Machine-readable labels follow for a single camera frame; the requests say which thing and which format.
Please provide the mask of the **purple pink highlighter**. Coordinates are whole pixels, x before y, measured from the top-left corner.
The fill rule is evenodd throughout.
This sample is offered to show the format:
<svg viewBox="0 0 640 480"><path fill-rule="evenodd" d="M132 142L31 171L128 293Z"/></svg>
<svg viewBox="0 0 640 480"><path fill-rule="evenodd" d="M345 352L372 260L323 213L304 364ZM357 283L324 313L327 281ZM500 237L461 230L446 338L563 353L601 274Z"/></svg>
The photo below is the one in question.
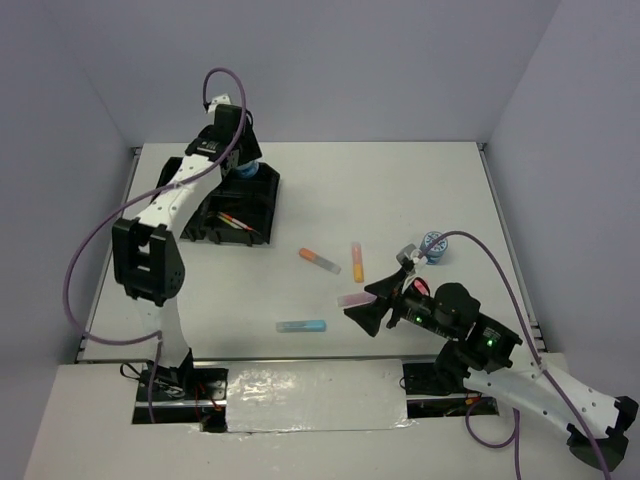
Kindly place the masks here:
<svg viewBox="0 0 640 480"><path fill-rule="evenodd" d="M367 292L359 292L356 294L348 294L340 296L337 299L337 305L340 308L349 308L352 306L358 306L370 303L376 299L375 295L369 294Z"/></svg>

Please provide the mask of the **yellow thin pen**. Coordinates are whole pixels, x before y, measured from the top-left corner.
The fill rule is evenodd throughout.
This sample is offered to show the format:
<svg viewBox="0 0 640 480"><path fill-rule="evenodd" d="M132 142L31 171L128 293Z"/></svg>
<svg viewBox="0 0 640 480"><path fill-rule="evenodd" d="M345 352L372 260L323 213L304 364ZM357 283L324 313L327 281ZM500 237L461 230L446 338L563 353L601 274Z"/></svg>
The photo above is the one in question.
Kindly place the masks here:
<svg viewBox="0 0 640 480"><path fill-rule="evenodd" d="M226 223L226 224L228 224L228 225L230 225L230 226L235 228L235 224L231 220L229 220L228 218L224 217L223 215L218 214L217 218L219 220L223 221L224 223Z"/></svg>

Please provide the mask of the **orange capped highlighter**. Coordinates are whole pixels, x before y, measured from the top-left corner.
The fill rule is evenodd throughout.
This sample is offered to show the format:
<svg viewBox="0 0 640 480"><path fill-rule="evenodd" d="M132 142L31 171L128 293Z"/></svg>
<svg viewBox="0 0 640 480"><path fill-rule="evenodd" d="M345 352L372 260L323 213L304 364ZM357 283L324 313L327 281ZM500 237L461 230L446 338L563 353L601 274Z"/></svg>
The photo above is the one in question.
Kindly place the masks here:
<svg viewBox="0 0 640 480"><path fill-rule="evenodd" d="M307 248L301 248L299 250L299 256L318 266L319 268L322 268L326 271L329 271L333 274L338 275L341 272L341 267L339 265L337 265L336 263L318 255L317 253L313 252L312 250L309 250Z"/></svg>

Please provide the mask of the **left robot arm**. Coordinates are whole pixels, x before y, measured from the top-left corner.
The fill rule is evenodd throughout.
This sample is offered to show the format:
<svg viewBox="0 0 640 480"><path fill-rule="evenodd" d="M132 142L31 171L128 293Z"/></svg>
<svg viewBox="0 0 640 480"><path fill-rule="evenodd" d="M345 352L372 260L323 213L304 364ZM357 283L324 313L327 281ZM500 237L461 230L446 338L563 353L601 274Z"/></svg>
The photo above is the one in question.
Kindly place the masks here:
<svg viewBox="0 0 640 480"><path fill-rule="evenodd" d="M207 113L211 123L188 145L166 189L135 218L121 218L112 227L115 280L132 299L144 328L161 333L160 355L148 367L175 399L189 396L196 385L177 305L186 279L178 239L229 173L261 157L248 112L222 95Z"/></svg>

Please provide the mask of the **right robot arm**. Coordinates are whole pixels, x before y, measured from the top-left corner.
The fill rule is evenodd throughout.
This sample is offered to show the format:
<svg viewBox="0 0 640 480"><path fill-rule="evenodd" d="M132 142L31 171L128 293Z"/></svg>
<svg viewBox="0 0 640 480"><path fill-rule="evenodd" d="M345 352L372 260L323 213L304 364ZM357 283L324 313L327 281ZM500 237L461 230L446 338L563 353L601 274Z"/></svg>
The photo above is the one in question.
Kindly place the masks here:
<svg viewBox="0 0 640 480"><path fill-rule="evenodd" d="M523 339L483 314L480 302L459 283L433 294L421 278L399 270L366 286L373 301L345 309L369 336L401 320L445 339L435 364L436 383L446 391L480 392L547 422L566 435L570 452L583 463L614 471L626 454L626 431L638 403L587 386L567 372L534 358Z"/></svg>

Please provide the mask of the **orange thin pen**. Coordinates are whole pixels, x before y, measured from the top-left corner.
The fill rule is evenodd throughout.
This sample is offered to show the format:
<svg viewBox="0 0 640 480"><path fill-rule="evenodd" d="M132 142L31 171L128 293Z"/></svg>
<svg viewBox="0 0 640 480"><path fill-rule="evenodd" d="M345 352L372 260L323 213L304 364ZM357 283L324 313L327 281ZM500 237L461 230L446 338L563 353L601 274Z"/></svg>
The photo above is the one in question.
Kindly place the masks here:
<svg viewBox="0 0 640 480"><path fill-rule="evenodd" d="M239 228L241 228L243 230L255 231L255 229L253 229L251 226L247 225L246 223L244 223L244 222L242 222L242 221L240 221L240 220L238 220L238 219L236 219L234 217L231 217L231 216L226 215L226 214L225 215L220 214L220 216L223 219L227 220L229 223L234 224L235 226L237 226L237 227L239 227Z"/></svg>

